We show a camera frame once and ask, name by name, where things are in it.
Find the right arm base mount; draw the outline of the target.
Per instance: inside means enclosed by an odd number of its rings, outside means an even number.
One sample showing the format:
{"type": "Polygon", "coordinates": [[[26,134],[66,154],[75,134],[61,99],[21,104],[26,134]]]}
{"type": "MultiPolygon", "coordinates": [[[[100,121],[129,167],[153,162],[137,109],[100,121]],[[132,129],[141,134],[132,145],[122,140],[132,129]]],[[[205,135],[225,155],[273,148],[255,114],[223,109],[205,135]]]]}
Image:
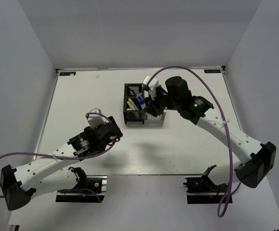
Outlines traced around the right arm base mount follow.
{"type": "Polygon", "coordinates": [[[202,177],[186,177],[183,183],[189,205],[219,204],[228,185],[214,185],[202,177]]]}

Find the blue spray bottle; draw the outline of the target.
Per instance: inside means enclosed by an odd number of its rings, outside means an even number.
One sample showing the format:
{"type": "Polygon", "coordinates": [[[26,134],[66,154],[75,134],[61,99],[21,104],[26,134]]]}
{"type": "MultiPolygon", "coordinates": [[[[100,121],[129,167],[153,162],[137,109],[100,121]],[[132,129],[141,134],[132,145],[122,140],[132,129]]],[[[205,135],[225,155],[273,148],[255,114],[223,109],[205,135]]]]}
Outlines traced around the blue spray bottle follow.
{"type": "MultiPolygon", "coordinates": [[[[143,99],[143,97],[142,97],[142,94],[141,94],[141,93],[136,94],[136,98],[137,98],[137,100],[139,101],[142,110],[144,110],[144,109],[146,108],[146,104],[145,104],[145,101],[144,101],[144,99],[143,99]]],[[[147,112],[145,112],[145,115],[146,115],[146,117],[147,117],[147,120],[151,119],[151,115],[150,115],[150,114],[148,114],[147,112]]]]}

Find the white marker yellow cap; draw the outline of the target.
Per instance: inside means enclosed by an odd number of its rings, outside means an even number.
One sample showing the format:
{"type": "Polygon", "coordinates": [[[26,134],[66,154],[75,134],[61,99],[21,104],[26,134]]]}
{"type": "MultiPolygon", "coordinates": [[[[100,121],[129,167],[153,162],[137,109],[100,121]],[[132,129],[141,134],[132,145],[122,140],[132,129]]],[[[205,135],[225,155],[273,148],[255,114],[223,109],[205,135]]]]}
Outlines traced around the white marker yellow cap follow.
{"type": "Polygon", "coordinates": [[[133,107],[133,105],[132,105],[130,102],[127,102],[127,104],[128,104],[128,106],[129,106],[129,109],[128,109],[128,110],[132,110],[132,111],[135,110],[134,107],[133,107]]]}

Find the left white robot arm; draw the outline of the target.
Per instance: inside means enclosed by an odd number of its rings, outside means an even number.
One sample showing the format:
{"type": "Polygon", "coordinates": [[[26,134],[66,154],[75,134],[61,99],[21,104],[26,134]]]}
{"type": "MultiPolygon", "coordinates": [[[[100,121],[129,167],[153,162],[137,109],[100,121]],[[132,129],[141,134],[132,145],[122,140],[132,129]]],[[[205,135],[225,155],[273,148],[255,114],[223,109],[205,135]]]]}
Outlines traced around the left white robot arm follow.
{"type": "Polygon", "coordinates": [[[86,189],[85,172],[73,165],[105,154],[123,136],[112,116],[93,112],[86,118],[89,125],[52,153],[38,154],[39,159],[22,166],[1,169],[0,188],[9,211],[53,191],[86,189]]]}

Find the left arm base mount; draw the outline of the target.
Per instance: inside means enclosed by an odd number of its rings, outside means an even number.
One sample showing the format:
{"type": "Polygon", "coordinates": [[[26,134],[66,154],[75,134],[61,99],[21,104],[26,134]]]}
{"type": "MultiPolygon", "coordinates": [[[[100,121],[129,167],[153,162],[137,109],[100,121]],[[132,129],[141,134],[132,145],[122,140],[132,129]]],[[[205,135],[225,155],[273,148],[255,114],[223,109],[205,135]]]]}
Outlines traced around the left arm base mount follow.
{"type": "Polygon", "coordinates": [[[85,183],[78,183],[73,189],[59,190],[57,203],[101,203],[105,197],[107,176],[87,177],[85,183]]]}

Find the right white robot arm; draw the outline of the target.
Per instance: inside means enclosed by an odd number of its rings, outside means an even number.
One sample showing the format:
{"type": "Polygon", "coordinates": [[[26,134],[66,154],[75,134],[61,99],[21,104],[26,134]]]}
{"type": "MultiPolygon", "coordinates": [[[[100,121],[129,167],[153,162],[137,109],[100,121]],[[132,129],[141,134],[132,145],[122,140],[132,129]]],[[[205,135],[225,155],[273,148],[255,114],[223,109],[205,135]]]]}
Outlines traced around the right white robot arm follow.
{"type": "Polygon", "coordinates": [[[230,180],[240,182],[249,188],[256,188],[273,168],[276,146],[262,143],[224,120],[220,110],[202,96],[192,95],[186,80],[180,76],[166,80],[163,89],[158,79],[146,76],[142,83],[150,96],[145,98],[145,112],[159,116],[164,110],[177,111],[180,116],[206,130],[238,158],[232,165],[213,166],[204,174],[203,187],[214,192],[230,180]]]}

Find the green gel pen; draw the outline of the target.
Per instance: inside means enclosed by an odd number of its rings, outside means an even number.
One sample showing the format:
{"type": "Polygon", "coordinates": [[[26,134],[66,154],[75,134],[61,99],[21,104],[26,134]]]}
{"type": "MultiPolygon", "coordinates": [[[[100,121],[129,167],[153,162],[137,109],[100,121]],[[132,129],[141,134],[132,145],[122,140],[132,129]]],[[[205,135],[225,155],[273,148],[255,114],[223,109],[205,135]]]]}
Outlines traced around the green gel pen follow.
{"type": "Polygon", "coordinates": [[[125,86],[129,89],[129,91],[132,93],[132,95],[136,96],[136,92],[127,83],[125,83],[125,86]]]}

